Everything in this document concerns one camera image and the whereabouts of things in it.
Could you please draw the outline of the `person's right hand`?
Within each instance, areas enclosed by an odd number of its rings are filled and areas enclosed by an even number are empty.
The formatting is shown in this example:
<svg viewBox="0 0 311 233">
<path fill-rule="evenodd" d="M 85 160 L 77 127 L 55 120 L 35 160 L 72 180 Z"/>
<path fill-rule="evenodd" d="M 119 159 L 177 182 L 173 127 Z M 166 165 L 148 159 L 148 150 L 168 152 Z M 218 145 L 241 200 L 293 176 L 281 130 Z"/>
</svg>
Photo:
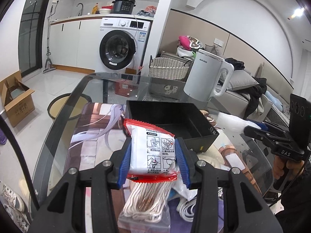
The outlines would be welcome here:
<svg viewBox="0 0 311 233">
<path fill-rule="evenodd" d="M 285 167 L 292 171 L 292 174 L 289 176 L 288 180 L 291 181 L 295 178 L 296 175 L 301 175 L 301 167 L 303 167 L 304 161 L 295 162 L 293 160 L 284 160 L 278 156 L 274 157 L 273 161 L 273 177 L 277 180 L 284 175 Z"/>
</svg>

